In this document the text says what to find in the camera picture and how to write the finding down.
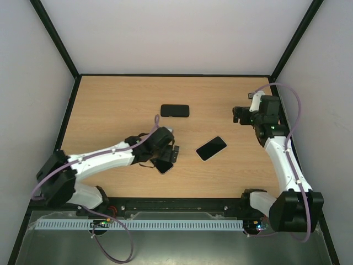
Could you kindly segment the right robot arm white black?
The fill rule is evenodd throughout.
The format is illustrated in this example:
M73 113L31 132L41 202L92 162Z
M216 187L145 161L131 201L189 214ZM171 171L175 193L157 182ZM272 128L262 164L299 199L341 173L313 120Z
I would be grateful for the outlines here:
M324 199L306 181L294 156L288 128L279 121L280 99L256 92L249 107L232 109L234 123L250 125L269 155L280 188L275 198L262 189L246 189L240 209L246 216L260 211L276 232L313 232Z

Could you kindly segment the black smartphone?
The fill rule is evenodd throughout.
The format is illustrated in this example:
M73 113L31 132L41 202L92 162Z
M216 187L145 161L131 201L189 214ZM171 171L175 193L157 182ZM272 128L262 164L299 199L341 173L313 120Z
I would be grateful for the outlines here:
M220 136L216 136L196 149L196 154L206 162L227 147L226 142Z

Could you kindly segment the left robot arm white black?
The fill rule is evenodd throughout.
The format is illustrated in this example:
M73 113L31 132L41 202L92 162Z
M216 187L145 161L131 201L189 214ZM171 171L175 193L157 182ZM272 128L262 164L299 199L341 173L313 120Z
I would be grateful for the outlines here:
M108 197L102 187L83 184L84 179L109 169L147 161L153 166L158 162L174 164L179 150L172 130L164 126L94 152L67 155L58 150L37 173L36 190L41 193L39 199L50 208L74 204L93 210L106 204Z

